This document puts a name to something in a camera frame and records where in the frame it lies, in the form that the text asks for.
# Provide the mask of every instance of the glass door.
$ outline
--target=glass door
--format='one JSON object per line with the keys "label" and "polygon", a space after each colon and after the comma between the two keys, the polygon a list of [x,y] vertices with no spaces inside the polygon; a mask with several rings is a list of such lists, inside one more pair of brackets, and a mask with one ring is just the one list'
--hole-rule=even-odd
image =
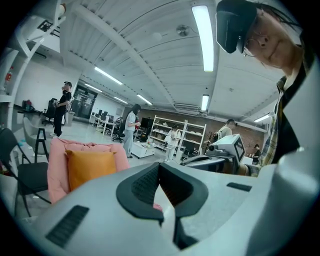
{"label": "glass door", "polygon": [[78,85],[74,92],[74,100],[72,102],[74,115],[79,118],[89,119],[97,95],[96,92]]}

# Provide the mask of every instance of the plaid shirt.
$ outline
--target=plaid shirt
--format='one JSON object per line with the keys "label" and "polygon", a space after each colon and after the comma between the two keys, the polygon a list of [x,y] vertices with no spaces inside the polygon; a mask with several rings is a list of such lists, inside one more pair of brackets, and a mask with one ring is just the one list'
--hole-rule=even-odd
{"label": "plaid shirt", "polygon": [[[305,70],[305,74],[307,75],[309,72],[309,69],[314,61],[315,54],[313,50],[309,47],[306,47],[303,40],[303,32],[301,33],[300,40],[301,40],[301,46],[304,50],[303,53],[303,60],[302,64]],[[276,149],[278,145],[278,138],[279,138],[279,132],[281,128],[281,120],[283,116],[283,107],[282,107],[282,98],[284,95],[284,85],[286,83],[287,78],[283,76],[277,83],[277,88],[279,90],[279,98],[277,100],[277,103],[274,106],[274,115],[271,117],[270,125],[269,125],[269,137],[265,142],[265,145],[261,152],[261,157],[259,160],[259,163],[257,165],[246,165],[248,167],[248,175],[251,176],[252,174],[258,175],[260,172],[260,169],[263,166],[270,165],[275,157]]]}

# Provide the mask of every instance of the pillow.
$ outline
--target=pillow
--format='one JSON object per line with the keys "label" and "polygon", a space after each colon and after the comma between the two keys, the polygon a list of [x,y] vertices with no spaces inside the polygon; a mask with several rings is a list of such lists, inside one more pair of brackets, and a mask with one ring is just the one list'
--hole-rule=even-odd
{"label": "pillow", "polygon": [[65,151],[68,157],[70,191],[87,181],[104,175],[114,174],[115,152]]}

